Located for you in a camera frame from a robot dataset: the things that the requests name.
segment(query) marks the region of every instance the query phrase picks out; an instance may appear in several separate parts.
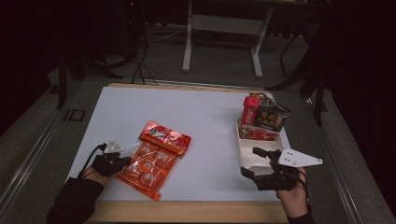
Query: hand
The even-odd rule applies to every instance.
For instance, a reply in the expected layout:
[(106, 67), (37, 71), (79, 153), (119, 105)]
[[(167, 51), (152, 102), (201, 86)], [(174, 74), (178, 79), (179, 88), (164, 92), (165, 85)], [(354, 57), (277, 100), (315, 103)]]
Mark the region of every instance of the hand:
[[(303, 174), (299, 174), (301, 180), (306, 183), (305, 169), (303, 167), (298, 168)], [(288, 217), (301, 217), (308, 213), (306, 205), (306, 191), (304, 186), (297, 182), (294, 189), (287, 190), (276, 190), (276, 195), (280, 199), (283, 210)]]
[(93, 181), (98, 182), (101, 185), (105, 185), (110, 179), (114, 178), (118, 174), (120, 174), (122, 171), (112, 175), (112, 176), (105, 176), (105, 175), (99, 175), (91, 166), (85, 169), (83, 179), (90, 179)]

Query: red snack bag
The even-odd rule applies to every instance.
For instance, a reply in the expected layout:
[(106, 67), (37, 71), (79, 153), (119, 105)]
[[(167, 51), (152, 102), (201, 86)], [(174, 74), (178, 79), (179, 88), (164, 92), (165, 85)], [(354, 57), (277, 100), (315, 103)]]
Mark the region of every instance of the red snack bag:
[(161, 198), (161, 186), (177, 159), (173, 152), (142, 142), (129, 166), (117, 178), (157, 201)]
[(191, 141), (190, 136), (165, 128), (152, 120), (147, 123), (139, 139), (174, 152), (180, 158), (186, 153)]
[(257, 107), (260, 105), (260, 98), (247, 96), (244, 101), (244, 112), (242, 113), (242, 123), (252, 125), (256, 118)]

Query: black sleeve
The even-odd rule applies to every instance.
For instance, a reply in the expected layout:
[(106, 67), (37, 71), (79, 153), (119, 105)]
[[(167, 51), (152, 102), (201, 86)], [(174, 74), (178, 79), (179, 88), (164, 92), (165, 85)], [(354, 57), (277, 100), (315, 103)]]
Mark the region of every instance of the black sleeve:
[(81, 224), (95, 211), (95, 202), (105, 187), (90, 179), (69, 178), (47, 214), (48, 224)]
[(287, 217), (289, 224), (316, 224), (312, 217), (312, 207), (308, 205), (308, 213), (301, 217)]

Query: tripod leg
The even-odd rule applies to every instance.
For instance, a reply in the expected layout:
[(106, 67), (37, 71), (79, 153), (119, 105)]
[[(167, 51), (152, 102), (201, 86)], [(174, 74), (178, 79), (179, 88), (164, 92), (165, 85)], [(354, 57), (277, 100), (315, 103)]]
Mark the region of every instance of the tripod leg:
[(64, 105), (64, 101), (67, 98), (67, 89), (66, 89), (66, 63), (64, 58), (64, 52), (61, 50), (58, 59), (59, 64), (59, 100), (58, 105), (56, 106), (57, 109), (60, 109)]
[(324, 82), (327, 71), (320, 74), (317, 87), (317, 99), (315, 100), (314, 118), (318, 125), (321, 127), (321, 111), (323, 107), (323, 92), (324, 92)]
[(143, 77), (142, 67), (139, 66), (138, 69), (139, 69), (140, 77), (142, 78), (142, 81), (143, 81), (143, 85), (146, 85), (145, 78)]
[(148, 31), (146, 28), (146, 15), (145, 15), (145, 7), (143, 6), (143, 2), (142, 0), (138, 1), (138, 4), (140, 5), (140, 24), (142, 26), (142, 32), (143, 32), (143, 36), (145, 38), (145, 46), (146, 49), (149, 48), (149, 38), (148, 38)]
[(311, 97), (312, 93), (318, 86), (319, 81), (319, 73), (313, 73), (312, 76), (309, 76), (305, 79), (303, 86), (300, 88), (300, 95), (304, 98)]
[(279, 57), (279, 61), (280, 61), (280, 66), (282, 67), (282, 71), (283, 71), (283, 76), (288, 77), (288, 73), (286, 72), (286, 68), (285, 68), (285, 64), (283, 62), (283, 55), (285, 54), (286, 50), (289, 48), (289, 46), (291, 45), (291, 43), (294, 41), (294, 39), (297, 37), (297, 35), (295, 35), (288, 43), (288, 45), (282, 50), (282, 52), (280, 53), (280, 57)]
[(294, 83), (296, 83), (298, 81), (301, 81), (301, 80), (303, 80), (303, 79), (305, 79), (307, 77), (310, 77), (311, 74), (312, 74), (312, 72), (305, 72), (305, 73), (302, 74), (302, 73), (299, 72), (299, 69), (296, 68), (290, 74), (290, 77), (286, 81), (283, 81), (283, 82), (281, 82), (281, 83), (279, 83), (279, 84), (277, 84), (275, 86), (272, 86), (272, 87), (264, 87), (264, 88), (267, 91), (280, 91), (283, 88), (286, 88), (286, 87), (288, 87), (291, 84), (294, 84)]

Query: robotic hand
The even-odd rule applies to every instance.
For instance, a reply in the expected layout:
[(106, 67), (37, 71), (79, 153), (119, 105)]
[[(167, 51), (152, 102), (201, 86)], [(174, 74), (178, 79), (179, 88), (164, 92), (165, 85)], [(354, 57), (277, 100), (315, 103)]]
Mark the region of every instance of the robotic hand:
[(91, 153), (90, 157), (87, 159), (87, 162), (84, 165), (84, 168), (78, 174), (78, 178), (82, 178), (85, 169), (89, 161), (91, 160), (92, 155), (96, 152), (96, 150), (102, 150), (102, 155), (96, 155), (95, 160), (92, 163), (92, 168), (99, 174), (103, 176), (112, 176), (123, 169), (125, 165), (131, 163), (131, 157), (120, 157), (120, 152), (123, 151), (123, 148), (118, 146), (114, 140), (111, 140), (109, 145), (103, 143), (102, 145), (97, 146)]
[(259, 147), (253, 148), (253, 153), (263, 158), (268, 157), (272, 162), (274, 170), (270, 175), (255, 175), (253, 171), (241, 167), (243, 176), (252, 179), (256, 184), (258, 190), (291, 190), (294, 189), (299, 181), (299, 171), (295, 167), (281, 165), (278, 163), (282, 152), (264, 150)]

